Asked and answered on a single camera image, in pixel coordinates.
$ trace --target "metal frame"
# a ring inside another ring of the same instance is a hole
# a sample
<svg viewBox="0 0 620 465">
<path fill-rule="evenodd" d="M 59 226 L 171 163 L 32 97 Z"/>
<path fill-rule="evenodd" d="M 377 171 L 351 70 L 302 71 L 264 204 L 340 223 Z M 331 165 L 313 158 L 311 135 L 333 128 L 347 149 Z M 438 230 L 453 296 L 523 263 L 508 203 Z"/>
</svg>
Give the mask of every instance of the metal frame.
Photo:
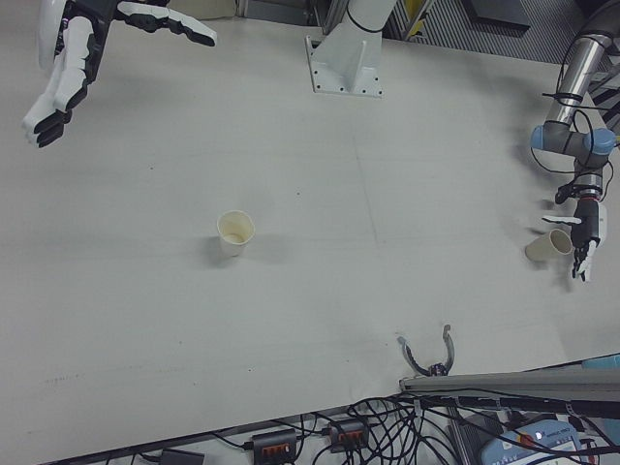
<svg viewBox="0 0 620 465">
<path fill-rule="evenodd" d="M 535 396 L 562 401 L 611 402 L 620 407 L 620 370 L 549 369 L 524 373 L 406 378 L 403 391 L 448 397 L 502 399 L 505 395 L 476 389 L 496 390 L 515 396 Z"/>
</svg>

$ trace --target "white robotic hand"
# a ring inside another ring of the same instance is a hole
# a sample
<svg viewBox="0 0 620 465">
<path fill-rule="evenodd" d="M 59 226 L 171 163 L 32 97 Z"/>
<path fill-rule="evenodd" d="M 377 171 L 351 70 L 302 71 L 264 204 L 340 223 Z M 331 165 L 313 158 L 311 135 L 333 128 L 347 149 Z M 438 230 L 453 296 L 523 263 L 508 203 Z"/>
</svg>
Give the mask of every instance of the white robotic hand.
<svg viewBox="0 0 620 465">
<path fill-rule="evenodd" d="M 546 222 L 571 227 L 574 247 L 573 278 L 579 276 L 588 283 L 592 278 L 594 253 L 607 238 L 607 209 L 598 200 L 582 198 L 577 202 L 574 216 L 543 216 Z"/>
<path fill-rule="evenodd" d="M 120 19 L 147 32 L 167 27 L 192 42 L 215 46 L 217 34 L 193 17 L 150 2 L 117 0 L 43 0 L 39 63 L 51 73 L 45 92 L 23 119 L 26 138 L 45 147 L 63 135 L 72 109 L 87 93 L 99 71 L 109 24 Z"/>
</svg>

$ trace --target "robot finger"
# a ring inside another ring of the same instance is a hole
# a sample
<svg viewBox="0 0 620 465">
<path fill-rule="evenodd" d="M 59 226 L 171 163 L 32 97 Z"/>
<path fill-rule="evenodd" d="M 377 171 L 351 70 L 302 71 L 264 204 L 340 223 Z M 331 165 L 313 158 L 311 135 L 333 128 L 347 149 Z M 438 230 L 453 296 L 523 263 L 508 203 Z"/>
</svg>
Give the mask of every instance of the robot finger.
<svg viewBox="0 0 620 465">
<path fill-rule="evenodd" d="M 93 36 L 93 25 L 84 16 L 71 19 L 63 32 L 65 59 L 53 102 L 54 107 L 62 112 L 73 109 L 86 97 L 88 79 L 85 70 L 91 54 L 88 46 Z"/>
<path fill-rule="evenodd" d="M 70 113 L 63 113 L 54 107 L 54 96 L 64 66 L 65 51 L 56 56 L 46 90 L 28 111 L 21 123 L 26 138 L 38 147 L 48 145 L 62 136 L 63 126 L 71 119 Z"/>
<path fill-rule="evenodd" d="M 185 34 L 192 42 L 210 47 L 217 44 L 217 33 L 214 30 L 175 10 L 134 2 L 120 2 L 116 9 L 119 19 L 146 32 L 167 27 L 174 34 Z"/>
</svg>

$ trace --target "white paper cup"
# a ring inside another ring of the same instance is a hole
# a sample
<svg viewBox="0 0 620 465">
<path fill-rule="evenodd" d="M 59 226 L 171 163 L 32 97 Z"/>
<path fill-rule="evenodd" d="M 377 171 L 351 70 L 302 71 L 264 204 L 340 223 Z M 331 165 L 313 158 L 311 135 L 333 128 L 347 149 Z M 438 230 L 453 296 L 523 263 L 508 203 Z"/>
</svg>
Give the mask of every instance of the white paper cup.
<svg viewBox="0 0 620 465">
<path fill-rule="evenodd" d="M 244 211 L 227 211 L 217 220 L 220 247 L 227 257 L 236 257 L 254 237 L 254 223 Z"/>
<path fill-rule="evenodd" d="M 562 230 L 551 230 L 525 247 L 525 255 L 533 262 L 544 262 L 573 250 L 571 237 Z"/>
</svg>

